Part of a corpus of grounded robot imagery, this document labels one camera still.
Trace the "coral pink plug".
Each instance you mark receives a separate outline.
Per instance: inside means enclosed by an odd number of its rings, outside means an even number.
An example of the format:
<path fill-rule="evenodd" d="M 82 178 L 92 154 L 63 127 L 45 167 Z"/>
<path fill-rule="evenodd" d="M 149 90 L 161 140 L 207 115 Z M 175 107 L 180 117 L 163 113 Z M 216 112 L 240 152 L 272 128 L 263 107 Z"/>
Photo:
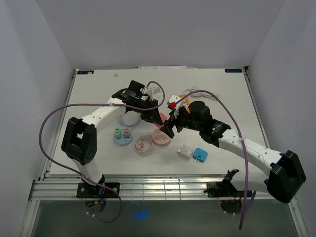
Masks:
<path fill-rule="evenodd" d="M 162 121 L 162 125 L 159 125 L 159 128 L 161 128 L 163 126 L 163 123 L 167 120 L 167 117 L 164 113 L 159 113 L 161 121 Z"/>

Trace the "pink brown charger plug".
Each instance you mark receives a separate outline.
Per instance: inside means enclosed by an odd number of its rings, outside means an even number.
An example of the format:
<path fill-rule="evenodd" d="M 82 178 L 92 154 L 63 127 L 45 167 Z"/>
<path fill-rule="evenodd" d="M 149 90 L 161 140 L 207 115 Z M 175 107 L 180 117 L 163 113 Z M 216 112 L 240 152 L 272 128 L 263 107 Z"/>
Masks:
<path fill-rule="evenodd" d="M 131 136 L 130 128 L 129 127 L 125 127 L 124 128 L 124 137 L 125 138 L 130 138 L 130 136 Z"/>

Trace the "green charger plug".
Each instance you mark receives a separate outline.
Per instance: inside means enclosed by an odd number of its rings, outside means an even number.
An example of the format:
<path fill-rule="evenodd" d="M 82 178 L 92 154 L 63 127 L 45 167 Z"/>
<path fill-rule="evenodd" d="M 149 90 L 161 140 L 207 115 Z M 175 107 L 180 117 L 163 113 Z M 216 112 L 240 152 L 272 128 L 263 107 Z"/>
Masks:
<path fill-rule="evenodd" d="M 114 138 L 115 139 L 120 139 L 121 138 L 121 129 L 120 128 L 115 128 Z"/>

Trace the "blue charger plug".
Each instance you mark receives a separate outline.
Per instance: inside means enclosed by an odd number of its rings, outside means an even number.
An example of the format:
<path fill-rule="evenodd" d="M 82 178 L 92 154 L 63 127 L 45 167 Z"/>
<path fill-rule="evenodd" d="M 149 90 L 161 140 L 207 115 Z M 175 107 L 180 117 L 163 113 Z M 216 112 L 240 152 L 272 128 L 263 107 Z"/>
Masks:
<path fill-rule="evenodd" d="M 192 156 L 198 162 L 205 162 L 208 157 L 208 152 L 201 148 L 196 148 Z"/>

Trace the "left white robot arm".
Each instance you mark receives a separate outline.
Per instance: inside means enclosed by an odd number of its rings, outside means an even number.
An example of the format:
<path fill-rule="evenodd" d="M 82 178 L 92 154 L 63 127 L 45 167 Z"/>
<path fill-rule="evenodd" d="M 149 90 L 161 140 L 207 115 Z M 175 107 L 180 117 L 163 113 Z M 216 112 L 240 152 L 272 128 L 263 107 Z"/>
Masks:
<path fill-rule="evenodd" d="M 162 125 L 158 102 L 145 92 L 145 85 L 132 80 L 128 88 L 114 93 L 105 105 L 81 118 L 68 120 L 61 150 L 77 166 L 87 190 L 93 197 L 100 197 L 104 191 L 104 176 L 94 157 L 97 153 L 97 136 L 107 125 L 129 111 L 140 115 L 140 119 Z"/>

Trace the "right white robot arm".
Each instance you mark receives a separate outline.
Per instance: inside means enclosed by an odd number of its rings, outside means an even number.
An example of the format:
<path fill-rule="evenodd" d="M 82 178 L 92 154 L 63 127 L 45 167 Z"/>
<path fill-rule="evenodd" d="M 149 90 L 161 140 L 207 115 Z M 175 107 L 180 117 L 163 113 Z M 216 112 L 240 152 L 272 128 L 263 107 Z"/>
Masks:
<path fill-rule="evenodd" d="M 232 197 L 238 193 L 246 196 L 248 191 L 258 191 L 290 203 L 307 179 L 296 153 L 290 150 L 281 153 L 242 139 L 229 125 L 214 119 L 203 101 L 194 101 L 187 109 L 181 103 L 169 99 L 170 117 L 164 121 L 161 131 L 170 138 L 174 137 L 174 127 L 178 132 L 184 128 L 197 131 L 206 143 L 229 151 L 261 170 L 248 175 L 238 169 L 228 171 L 222 181 L 207 185 L 209 197 Z"/>

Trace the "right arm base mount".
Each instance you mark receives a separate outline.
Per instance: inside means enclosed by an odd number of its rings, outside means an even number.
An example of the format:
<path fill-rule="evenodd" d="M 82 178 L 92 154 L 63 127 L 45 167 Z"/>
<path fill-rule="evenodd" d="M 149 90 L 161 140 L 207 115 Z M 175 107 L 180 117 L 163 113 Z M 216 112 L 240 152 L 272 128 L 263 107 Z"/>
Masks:
<path fill-rule="evenodd" d="M 227 174 L 220 181 L 206 183 L 203 191 L 209 198 L 239 198 L 250 197 L 252 191 L 258 190 L 259 179 L 253 174 L 248 177 L 248 191 L 245 191 L 245 172 L 239 169 L 228 170 Z"/>

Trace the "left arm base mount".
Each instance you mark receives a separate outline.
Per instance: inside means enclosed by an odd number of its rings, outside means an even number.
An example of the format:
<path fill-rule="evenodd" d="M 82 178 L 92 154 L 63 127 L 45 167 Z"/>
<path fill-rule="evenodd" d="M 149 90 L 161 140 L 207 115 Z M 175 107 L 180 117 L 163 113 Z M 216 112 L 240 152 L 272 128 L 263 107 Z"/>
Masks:
<path fill-rule="evenodd" d="M 84 181 L 78 184 L 77 198 L 117 198 L 118 196 L 108 189 L 90 185 Z"/>

